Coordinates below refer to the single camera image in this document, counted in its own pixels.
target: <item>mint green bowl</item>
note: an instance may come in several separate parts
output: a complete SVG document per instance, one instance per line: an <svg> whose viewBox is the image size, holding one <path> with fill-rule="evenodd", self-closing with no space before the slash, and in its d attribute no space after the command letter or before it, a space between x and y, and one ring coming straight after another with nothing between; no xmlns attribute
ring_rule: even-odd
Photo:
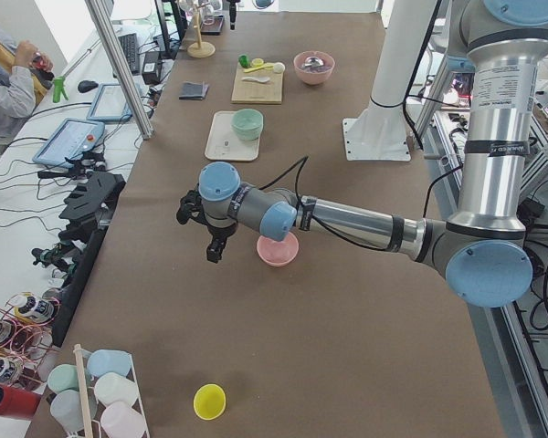
<svg viewBox="0 0 548 438"><path fill-rule="evenodd" d="M255 140L264 129L264 116L255 109L240 109L234 113L231 120L231 129L240 140Z"/></svg>

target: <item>person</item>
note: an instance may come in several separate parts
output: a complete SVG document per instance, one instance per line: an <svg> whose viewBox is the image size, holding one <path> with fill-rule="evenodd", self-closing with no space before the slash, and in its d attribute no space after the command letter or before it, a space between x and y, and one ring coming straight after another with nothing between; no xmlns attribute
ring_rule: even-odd
<svg viewBox="0 0 548 438"><path fill-rule="evenodd" d="M29 41L16 44L0 29L0 138L16 136L50 88L50 82L33 67L38 60L41 69L51 71L47 55Z"/></svg>

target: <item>tablet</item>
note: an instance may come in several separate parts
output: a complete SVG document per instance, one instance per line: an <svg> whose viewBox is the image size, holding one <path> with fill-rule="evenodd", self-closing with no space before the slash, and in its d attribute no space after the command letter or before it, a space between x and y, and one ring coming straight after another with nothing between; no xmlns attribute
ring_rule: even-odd
<svg viewBox="0 0 548 438"><path fill-rule="evenodd" d="M87 120L103 123L119 123L132 116L120 84L99 84L95 99L91 102Z"/></svg>
<svg viewBox="0 0 548 438"><path fill-rule="evenodd" d="M105 125L100 121L65 119L33 157L33 162L52 167L72 167L66 159L81 158L98 144Z"/></svg>

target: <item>light blue cup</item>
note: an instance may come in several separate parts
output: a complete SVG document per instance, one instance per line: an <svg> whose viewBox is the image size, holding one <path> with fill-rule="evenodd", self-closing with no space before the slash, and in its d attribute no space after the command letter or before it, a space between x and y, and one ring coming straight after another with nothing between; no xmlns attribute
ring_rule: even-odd
<svg viewBox="0 0 548 438"><path fill-rule="evenodd" d="M92 394L88 395L90 418L93 420L98 410L98 403ZM51 415L65 429L67 433L76 433L83 430L83 416L81 414L81 398L75 390L64 390L57 394L50 406Z"/></svg>
<svg viewBox="0 0 548 438"><path fill-rule="evenodd" d="M85 382L90 384L90 374L85 373ZM63 392L64 390L76 390L79 391L79 380L77 378L77 367L75 365L69 365L63 363L55 367L47 378L47 386L56 394Z"/></svg>
<svg viewBox="0 0 548 438"><path fill-rule="evenodd" d="M131 368L130 353L118 349L98 349L88 359L88 372L94 377L101 377L108 372L126 377Z"/></svg>
<svg viewBox="0 0 548 438"><path fill-rule="evenodd" d="M264 116L252 108L240 109L231 119L231 129L240 140L255 140L264 129Z"/></svg>

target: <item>keyboard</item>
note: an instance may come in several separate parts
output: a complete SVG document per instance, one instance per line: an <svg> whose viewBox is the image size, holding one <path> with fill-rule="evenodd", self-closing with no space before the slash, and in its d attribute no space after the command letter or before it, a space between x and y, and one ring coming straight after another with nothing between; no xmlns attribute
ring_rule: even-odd
<svg viewBox="0 0 548 438"><path fill-rule="evenodd" d="M130 66L131 73L138 75L140 73L140 57L138 56L138 39L136 38L136 34L120 35L118 39L120 40L121 50L124 52Z"/></svg>

